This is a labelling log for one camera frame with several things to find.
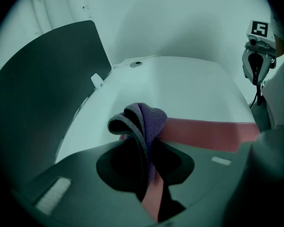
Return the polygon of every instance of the white wall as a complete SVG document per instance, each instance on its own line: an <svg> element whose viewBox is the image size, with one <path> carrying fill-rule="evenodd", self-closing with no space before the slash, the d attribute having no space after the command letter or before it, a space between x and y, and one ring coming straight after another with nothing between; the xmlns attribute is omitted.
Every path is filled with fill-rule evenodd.
<svg viewBox="0 0 284 227"><path fill-rule="evenodd" d="M214 61L250 102L245 32L251 19L269 21L269 14L266 0L19 0L0 28L0 68L39 35L92 19L111 64L151 54Z"/></svg>

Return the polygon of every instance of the purple towel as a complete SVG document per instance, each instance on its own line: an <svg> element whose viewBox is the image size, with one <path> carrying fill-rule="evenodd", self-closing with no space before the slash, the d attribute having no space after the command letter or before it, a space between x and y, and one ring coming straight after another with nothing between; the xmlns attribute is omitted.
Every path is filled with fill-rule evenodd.
<svg viewBox="0 0 284 227"><path fill-rule="evenodd" d="M151 146L154 138L160 133L165 122L166 113L144 103L127 106L123 113L116 114L108 121L108 130L112 134L134 137L141 152L141 165L146 169L142 181L148 184L153 180L155 168L151 162Z"/></svg>

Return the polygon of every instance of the white bracket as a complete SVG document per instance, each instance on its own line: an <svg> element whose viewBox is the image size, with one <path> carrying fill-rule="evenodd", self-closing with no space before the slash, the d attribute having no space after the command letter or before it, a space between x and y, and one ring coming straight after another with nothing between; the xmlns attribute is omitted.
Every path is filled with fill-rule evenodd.
<svg viewBox="0 0 284 227"><path fill-rule="evenodd" d="M98 74L95 73L90 79L91 82L94 84L96 90L100 90L103 87L104 81Z"/></svg>

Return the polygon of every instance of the red strip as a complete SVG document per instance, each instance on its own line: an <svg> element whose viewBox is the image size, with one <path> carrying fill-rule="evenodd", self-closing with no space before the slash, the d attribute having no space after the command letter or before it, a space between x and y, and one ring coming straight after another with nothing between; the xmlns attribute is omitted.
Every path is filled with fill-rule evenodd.
<svg viewBox="0 0 284 227"><path fill-rule="evenodd" d="M241 143L253 141L259 134L255 123L169 118L158 138L205 149L236 152Z"/></svg>

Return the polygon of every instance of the pink fabric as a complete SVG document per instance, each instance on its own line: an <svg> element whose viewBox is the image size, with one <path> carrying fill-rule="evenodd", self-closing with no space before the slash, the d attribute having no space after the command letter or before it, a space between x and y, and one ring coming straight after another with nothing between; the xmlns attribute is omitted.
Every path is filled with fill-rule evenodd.
<svg viewBox="0 0 284 227"><path fill-rule="evenodd" d="M155 221L158 221L158 214L163 195L163 184L163 179L155 169L155 177L150 182L142 201L142 206L145 207Z"/></svg>
<svg viewBox="0 0 284 227"><path fill-rule="evenodd" d="M253 141L259 134L255 123L169 118L158 138L205 149L236 152L241 143Z"/></svg>

